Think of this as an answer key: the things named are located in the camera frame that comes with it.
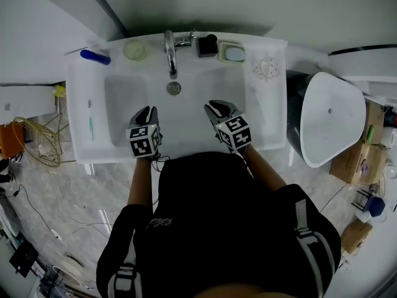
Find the black shirt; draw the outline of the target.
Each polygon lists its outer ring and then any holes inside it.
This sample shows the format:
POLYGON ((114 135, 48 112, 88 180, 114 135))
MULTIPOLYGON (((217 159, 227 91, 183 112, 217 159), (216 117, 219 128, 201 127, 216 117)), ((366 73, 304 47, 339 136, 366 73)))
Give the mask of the black shirt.
POLYGON ((297 184, 269 192, 238 155, 165 162, 158 204, 126 205, 96 271, 102 298, 194 298, 218 286, 320 298, 341 239, 297 184))

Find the person's left forearm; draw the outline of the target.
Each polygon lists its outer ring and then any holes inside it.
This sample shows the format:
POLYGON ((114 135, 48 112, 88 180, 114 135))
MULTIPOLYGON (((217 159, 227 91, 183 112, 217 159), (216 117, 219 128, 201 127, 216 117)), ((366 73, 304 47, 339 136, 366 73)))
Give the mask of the person's left forearm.
POLYGON ((151 162, 145 158, 136 160, 127 204, 153 208, 151 162))

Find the tall cardboard box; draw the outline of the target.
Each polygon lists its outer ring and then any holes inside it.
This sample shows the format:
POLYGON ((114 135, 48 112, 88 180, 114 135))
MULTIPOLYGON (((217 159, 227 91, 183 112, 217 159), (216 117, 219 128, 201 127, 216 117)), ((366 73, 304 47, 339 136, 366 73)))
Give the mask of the tall cardboard box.
POLYGON ((383 132, 383 123, 384 123, 384 111, 383 106, 377 104, 376 102, 368 101, 366 102, 366 124, 365 124, 365 132, 364 132, 364 140, 366 142, 366 136, 368 127, 373 125, 373 138, 371 145, 380 144, 382 132, 383 132))

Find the black square device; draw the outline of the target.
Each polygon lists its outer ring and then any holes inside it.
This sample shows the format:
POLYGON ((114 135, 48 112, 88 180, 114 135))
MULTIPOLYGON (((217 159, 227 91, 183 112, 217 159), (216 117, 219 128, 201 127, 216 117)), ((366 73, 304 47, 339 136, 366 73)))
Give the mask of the black square device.
POLYGON ((38 251, 35 247, 29 242, 24 242, 14 252, 9 262, 15 268, 16 273, 26 278, 37 258, 38 251))

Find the teal toothbrush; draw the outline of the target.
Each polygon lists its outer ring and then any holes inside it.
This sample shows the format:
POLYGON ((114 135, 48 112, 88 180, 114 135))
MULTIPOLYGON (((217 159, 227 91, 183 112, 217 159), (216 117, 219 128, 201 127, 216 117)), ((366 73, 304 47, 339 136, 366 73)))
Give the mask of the teal toothbrush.
POLYGON ((91 141, 94 140, 94 129, 93 129, 93 123, 92 123, 92 110, 91 110, 91 100, 89 99, 87 101, 87 108, 88 108, 88 112, 89 112, 89 133, 90 133, 90 139, 91 141))

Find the white paper roll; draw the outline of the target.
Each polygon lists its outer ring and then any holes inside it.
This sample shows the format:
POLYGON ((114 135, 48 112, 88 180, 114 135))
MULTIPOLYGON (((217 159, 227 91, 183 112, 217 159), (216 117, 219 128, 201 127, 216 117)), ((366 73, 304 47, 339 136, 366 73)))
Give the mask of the white paper roll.
POLYGON ((393 148, 397 144, 397 128, 384 127, 380 143, 387 149, 393 148))

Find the black soap dispenser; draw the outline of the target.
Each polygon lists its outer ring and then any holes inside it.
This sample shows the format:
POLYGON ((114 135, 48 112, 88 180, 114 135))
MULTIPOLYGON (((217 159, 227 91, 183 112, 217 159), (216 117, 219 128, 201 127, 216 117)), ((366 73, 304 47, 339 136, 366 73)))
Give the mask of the black soap dispenser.
POLYGON ((216 35, 209 34, 206 37, 199 37, 196 40, 197 53, 199 58, 213 57, 218 53, 218 39, 216 35))

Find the clear patterned glass cup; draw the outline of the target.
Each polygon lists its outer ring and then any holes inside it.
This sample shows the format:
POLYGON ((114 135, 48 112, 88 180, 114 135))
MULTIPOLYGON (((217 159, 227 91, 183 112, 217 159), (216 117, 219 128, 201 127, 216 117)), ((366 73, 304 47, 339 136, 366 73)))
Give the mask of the clear patterned glass cup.
POLYGON ((276 78, 279 75, 280 70, 276 60, 267 56, 262 59, 254 59, 252 63, 252 72, 259 79, 268 81, 269 79, 276 78))

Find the chrome faucet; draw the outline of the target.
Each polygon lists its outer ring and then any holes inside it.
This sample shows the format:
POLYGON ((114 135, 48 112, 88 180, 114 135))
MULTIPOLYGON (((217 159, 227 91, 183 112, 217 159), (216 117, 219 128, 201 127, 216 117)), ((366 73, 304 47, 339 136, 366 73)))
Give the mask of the chrome faucet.
POLYGON ((171 30, 166 30, 164 33, 164 52, 167 56, 167 67, 169 77, 172 80, 177 79, 177 59, 176 50, 178 48, 191 47, 195 38, 195 30, 191 30, 189 35, 175 38, 171 30))

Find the green translucent cup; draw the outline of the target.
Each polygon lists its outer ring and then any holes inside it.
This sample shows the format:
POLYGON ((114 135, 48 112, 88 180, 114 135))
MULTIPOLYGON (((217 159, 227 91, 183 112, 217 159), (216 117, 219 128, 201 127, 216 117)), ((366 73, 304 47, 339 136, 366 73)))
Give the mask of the green translucent cup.
POLYGON ((136 39, 129 40, 123 48, 123 54, 129 60, 143 61, 146 56, 145 45, 136 39))

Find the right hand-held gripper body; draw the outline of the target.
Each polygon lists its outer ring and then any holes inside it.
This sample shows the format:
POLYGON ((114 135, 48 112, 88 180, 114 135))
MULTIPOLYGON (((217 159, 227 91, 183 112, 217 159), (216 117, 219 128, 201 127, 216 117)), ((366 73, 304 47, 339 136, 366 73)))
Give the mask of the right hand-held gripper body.
POLYGON ((232 117, 216 125, 215 130, 220 141, 233 152, 245 148, 252 141, 251 131, 245 114, 232 117))

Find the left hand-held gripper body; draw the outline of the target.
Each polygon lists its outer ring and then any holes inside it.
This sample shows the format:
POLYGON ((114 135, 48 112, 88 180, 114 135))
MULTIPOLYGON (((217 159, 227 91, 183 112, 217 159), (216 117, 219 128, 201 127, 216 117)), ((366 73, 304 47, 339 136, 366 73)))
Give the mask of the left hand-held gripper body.
POLYGON ((148 158, 158 154, 161 135, 156 124, 127 129, 126 136, 135 158, 148 158))

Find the wide cardboard box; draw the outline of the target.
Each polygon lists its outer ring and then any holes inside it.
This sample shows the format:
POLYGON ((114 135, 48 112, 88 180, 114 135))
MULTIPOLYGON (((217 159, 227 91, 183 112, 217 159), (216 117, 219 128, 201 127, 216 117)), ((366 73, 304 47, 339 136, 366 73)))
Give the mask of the wide cardboard box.
POLYGON ((386 159, 382 146, 357 142, 332 159, 329 174, 348 184, 375 184, 385 169, 386 159))

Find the blue plastic container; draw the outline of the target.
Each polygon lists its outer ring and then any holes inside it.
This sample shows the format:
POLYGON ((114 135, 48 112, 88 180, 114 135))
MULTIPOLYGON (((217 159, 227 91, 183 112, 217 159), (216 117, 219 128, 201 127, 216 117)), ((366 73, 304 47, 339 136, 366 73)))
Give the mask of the blue plastic container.
POLYGON ((372 217, 379 217, 385 208, 385 202, 381 197, 371 196, 367 202, 367 211, 372 217))

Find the blue bottle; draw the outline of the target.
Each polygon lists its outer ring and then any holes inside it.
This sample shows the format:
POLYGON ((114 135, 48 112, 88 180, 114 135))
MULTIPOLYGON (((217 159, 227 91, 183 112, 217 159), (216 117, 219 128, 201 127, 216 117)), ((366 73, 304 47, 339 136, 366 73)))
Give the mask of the blue bottle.
POLYGON ((109 65, 111 62, 111 58, 109 56, 101 55, 90 50, 81 50, 79 54, 85 60, 94 61, 103 65, 109 65))

